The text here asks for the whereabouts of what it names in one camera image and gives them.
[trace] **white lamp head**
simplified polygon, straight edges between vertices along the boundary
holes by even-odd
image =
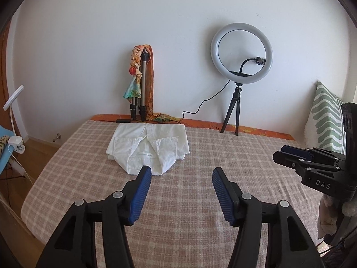
[[[265,48],[266,61],[263,68],[254,75],[251,76],[235,75],[231,73],[228,69],[226,69],[220,60],[220,57],[218,55],[218,47],[220,45],[220,42],[226,34],[235,30],[248,31],[254,34],[256,37],[258,37],[260,41],[263,43],[263,46]],[[228,24],[227,26],[218,30],[216,35],[213,37],[211,43],[211,56],[215,67],[219,70],[219,72],[222,75],[224,75],[226,78],[230,79],[231,81],[240,84],[251,84],[253,82],[257,82],[258,80],[261,80],[263,77],[267,75],[267,73],[270,71],[271,65],[273,64],[273,50],[271,48],[268,38],[259,29],[245,23]]]
[[[16,100],[16,98],[18,97],[18,95],[20,95],[20,93],[24,90],[24,86],[21,85],[13,94],[12,96],[8,99],[8,101],[6,102],[6,104],[4,105],[4,111],[6,111],[11,104]]]

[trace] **black tripod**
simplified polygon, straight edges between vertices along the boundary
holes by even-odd
[[[236,85],[237,85],[236,90],[233,93],[233,98],[231,100],[231,104],[229,105],[228,112],[227,112],[226,118],[224,119],[223,126],[222,126],[222,129],[220,132],[223,133],[224,130],[226,129],[228,120],[231,117],[233,108],[234,108],[235,104],[237,104],[237,112],[236,112],[236,136],[237,136],[238,135],[238,126],[239,126],[239,114],[240,114],[240,110],[241,110],[240,98],[241,98],[242,89],[240,87],[243,84],[236,82]]]

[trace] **ring light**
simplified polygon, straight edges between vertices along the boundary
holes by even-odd
[[[235,30],[243,30],[243,31],[250,32],[254,34],[256,37],[258,37],[259,40],[263,43],[265,49],[266,61],[263,68],[254,75],[251,76],[236,75],[230,72],[228,69],[226,69],[220,60],[218,54],[218,47],[220,45],[220,42],[226,34]],[[273,64],[273,50],[271,48],[268,38],[259,29],[245,23],[232,23],[221,28],[213,37],[211,43],[211,56],[215,67],[222,75],[240,84],[251,84],[253,82],[257,82],[261,80],[263,77],[267,75],[267,73],[270,71],[271,65]]]

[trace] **wooden door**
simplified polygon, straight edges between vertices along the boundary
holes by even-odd
[[[8,42],[8,31],[10,22],[7,24],[5,31],[0,33],[0,125],[8,130],[12,130],[10,120],[10,109],[4,111],[3,106],[9,98],[8,84],[6,82],[6,45]],[[14,119],[15,131],[20,135]]]

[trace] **cable on floor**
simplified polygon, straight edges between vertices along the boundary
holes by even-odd
[[[26,173],[26,175],[27,175],[27,178],[28,178],[28,180],[31,182],[31,184],[33,185],[33,182],[32,182],[32,180],[31,180],[31,178],[30,178],[30,176],[28,175],[28,173],[26,172],[26,170],[25,170],[25,168],[21,165],[21,163],[16,159],[16,157],[10,152],[10,154],[11,154],[11,156],[17,161],[17,163],[21,166],[21,168],[24,170],[24,172]]]
[[[5,207],[7,207],[10,211],[12,211],[12,214],[14,214],[21,222],[24,222],[18,215],[15,213],[15,211],[8,205],[7,202],[3,201],[2,198],[0,197],[0,201],[3,203]]]
[[[318,243],[315,248],[317,249],[324,241],[322,240],[320,243]]]
[[[319,253],[319,255],[321,254],[324,254],[324,253],[327,253],[328,251],[331,251],[332,249],[336,248],[339,244],[343,243],[355,230],[357,229],[357,226],[352,230],[350,231],[347,236],[343,237],[335,246],[332,246],[331,248],[325,250],[325,251],[322,251]]]
[[[8,178],[8,170],[5,169],[5,176],[6,178]],[[8,188],[8,180],[6,180],[6,187],[8,189],[8,205],[11,207],[11,203],[10,203],[10,190]]]

